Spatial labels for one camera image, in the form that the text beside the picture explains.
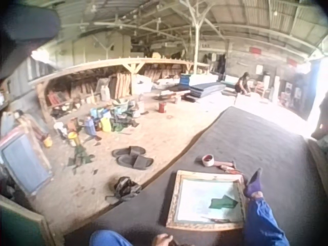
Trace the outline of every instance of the hand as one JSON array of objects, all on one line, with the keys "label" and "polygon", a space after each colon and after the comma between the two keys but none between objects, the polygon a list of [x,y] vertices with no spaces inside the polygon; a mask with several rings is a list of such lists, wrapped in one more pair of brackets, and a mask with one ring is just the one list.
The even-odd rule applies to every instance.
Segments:
[{"label": "hand", "polygon": [[152,243],[152,246],[169,246],[169,243],[173,240],[173,236],[168,234],[157,235]]}]

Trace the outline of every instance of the red sign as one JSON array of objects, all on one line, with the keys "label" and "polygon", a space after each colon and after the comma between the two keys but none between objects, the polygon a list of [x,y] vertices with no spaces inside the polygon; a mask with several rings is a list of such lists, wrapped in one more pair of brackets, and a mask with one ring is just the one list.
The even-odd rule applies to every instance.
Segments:
[{"label": "red sign", "polygon": [[255,47],[250,47],[250,53],[261,55],[262,50]]},{"label": "red sign", "polygon": [[293,67],[297,67],[297,62],[293,59],[287,58],[287,63]]}]

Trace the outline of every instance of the slipper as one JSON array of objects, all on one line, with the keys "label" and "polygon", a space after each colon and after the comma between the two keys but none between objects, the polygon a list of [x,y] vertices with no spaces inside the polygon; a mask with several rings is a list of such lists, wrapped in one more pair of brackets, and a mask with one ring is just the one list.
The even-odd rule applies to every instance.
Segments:
[{"label": "slipper", "polygon": [[148,169],[154,162],[154,159],[142,155],[121,155],[116,159],[120,166],[138,170]]},{"label": "slipper", "polygon": [[112,156],[119,157],[121,155],[144,155],[146,150],[139,146],[129,146],[128,148],[117,149],[112,151]]}]

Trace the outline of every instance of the purple sock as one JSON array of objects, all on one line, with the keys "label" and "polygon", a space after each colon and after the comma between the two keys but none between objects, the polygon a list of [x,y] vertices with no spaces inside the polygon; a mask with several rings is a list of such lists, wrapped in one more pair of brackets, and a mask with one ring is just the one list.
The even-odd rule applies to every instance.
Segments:
[{"label": "purple sock", "polygon": [[260,177],[262,173],[262,168],[259,168],[252,176],[250,182],[244,189],[244,195],[247,198],[251,198],[254,192],[262,191]]}]

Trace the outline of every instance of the yellow bucket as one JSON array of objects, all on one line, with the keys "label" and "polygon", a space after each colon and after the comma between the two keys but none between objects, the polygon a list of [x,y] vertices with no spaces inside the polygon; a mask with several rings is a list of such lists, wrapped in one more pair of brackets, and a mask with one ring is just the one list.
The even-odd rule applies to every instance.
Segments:
[{"label": "yellow bucket", "polygon": [[70,132],[69,134],[67,134],[67,138],[70,142],[71,146],[77,146],[80,145],[80,139],[78,138],[78,135],[76,132]]},{"label": "yellow bucket", "polygon": [[52,146],[52,139],[51,136],[48,135],[44,140],[43,144],[45,145],[46,148],[50,148]]}]

